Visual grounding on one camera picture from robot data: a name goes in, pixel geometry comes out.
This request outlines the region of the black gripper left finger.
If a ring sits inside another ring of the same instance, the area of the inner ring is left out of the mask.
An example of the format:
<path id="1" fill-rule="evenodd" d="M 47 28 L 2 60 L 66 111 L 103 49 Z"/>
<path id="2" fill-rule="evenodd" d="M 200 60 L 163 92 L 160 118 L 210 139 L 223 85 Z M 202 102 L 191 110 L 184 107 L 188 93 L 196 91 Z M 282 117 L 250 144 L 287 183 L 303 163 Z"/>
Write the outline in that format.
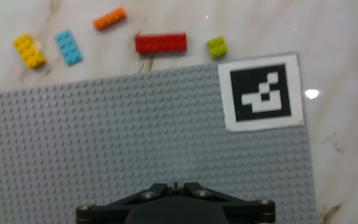
<path id="1" fill-rule="evenodd" d="M 107 205 L 79 205 L 75 210 L 75 223 L 124 223 L 134 207 L 174 195 L 175 184 L 153 184 L 149 189 Z"/>

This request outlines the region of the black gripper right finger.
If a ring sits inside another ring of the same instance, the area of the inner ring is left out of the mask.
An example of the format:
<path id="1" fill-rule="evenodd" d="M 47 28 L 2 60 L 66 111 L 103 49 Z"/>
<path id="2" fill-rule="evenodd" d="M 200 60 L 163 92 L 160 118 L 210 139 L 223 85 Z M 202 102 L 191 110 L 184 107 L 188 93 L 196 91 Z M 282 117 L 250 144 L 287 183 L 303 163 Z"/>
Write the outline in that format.
<path id="1" fill-rule="evenodd" d="M 271 199 L 242 200 L 202 187 L 197 182 L 184 183 L 181 196 L 217 205 L 228 220 L 242 218 L 245 223 L 275 223 L 275 202 Z"/>

